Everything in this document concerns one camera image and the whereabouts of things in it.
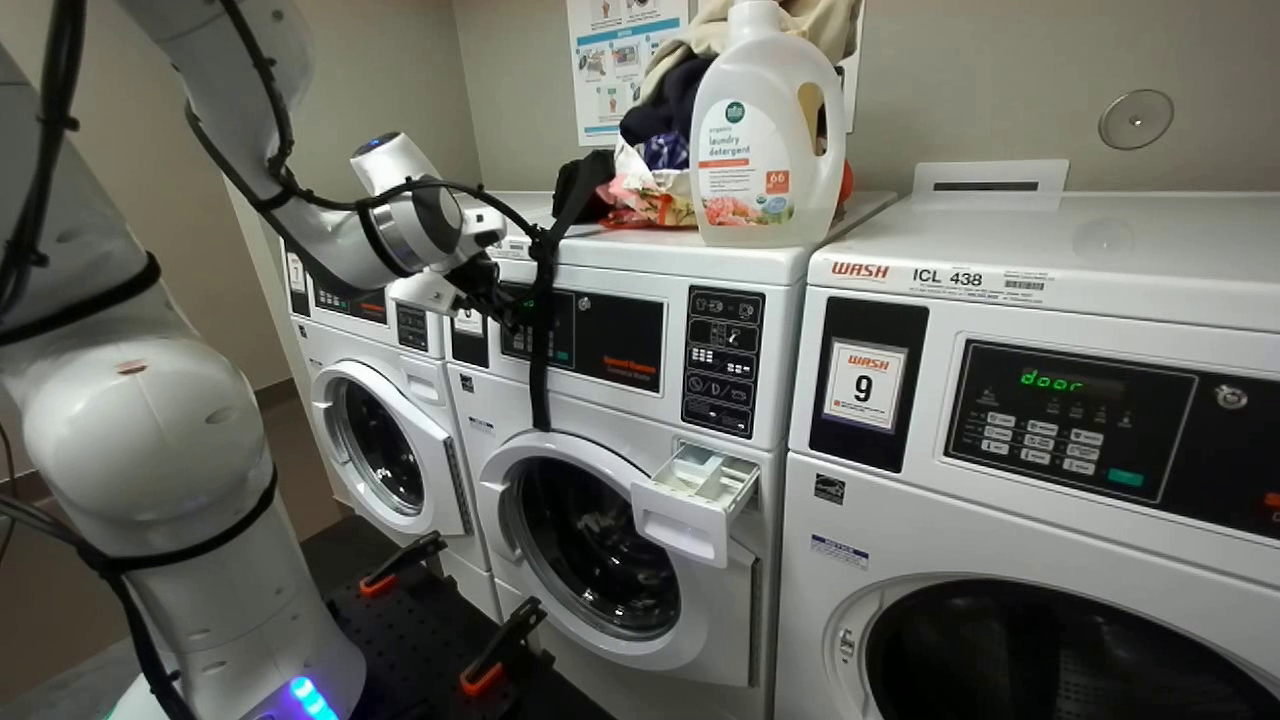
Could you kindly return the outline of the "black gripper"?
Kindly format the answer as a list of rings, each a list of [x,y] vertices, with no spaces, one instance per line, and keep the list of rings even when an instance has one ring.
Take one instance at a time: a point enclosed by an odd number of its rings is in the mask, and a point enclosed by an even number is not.
[[[490,320],[522,316],[532,310],[532,271],[522,265],[499,265],[486,251],[447,271],[447,283],[467,310]]]

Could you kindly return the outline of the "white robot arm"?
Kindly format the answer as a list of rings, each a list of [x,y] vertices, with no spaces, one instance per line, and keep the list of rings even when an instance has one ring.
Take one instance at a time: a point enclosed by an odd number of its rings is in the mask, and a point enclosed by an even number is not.
[[[353,157],[356,202],[291,173],[308,83],[297,0],[116,0],[166,55],[218,177],[303,270],[402,288],[444,311],[497,310],[467,190],[388,134]],[[54,509],[17,509],[116,592],[138,682],[124,720],[348,720],[366,659],[299,553],[251,383],[166,302],[73,150],[87,0],[54,0],[45,75],[0,83],[0,369]]]

